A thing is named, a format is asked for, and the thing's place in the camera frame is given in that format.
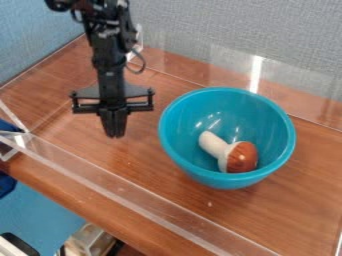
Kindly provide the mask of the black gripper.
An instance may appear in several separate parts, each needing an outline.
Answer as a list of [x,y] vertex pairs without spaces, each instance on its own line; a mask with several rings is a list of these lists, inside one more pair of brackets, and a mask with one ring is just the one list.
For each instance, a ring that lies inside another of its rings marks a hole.
[[98,84],[70,94],[75,114],[99,114],[106,135],[121,138],[126,134],[130,112],[154,110],[154,90],[125,80],[125,67],[98,72]]

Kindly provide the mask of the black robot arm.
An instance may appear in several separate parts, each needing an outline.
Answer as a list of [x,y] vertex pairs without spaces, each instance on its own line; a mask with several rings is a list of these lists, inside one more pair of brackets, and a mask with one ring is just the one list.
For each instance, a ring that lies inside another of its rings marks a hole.
[[95,113],[102,120],[106,135],[121,138],[126,133],[127,117],[133,112],[154,110],[153,88],[130,84],[125,69],[140,74],[127,66],[127,54],[138,43],[138,29],[130,15],[130,0],[45,0],[57,12],[71,12],[73,19],[83,24],[90,46],[93,65],[98,73],[95,86],[73,91],[73,112]]

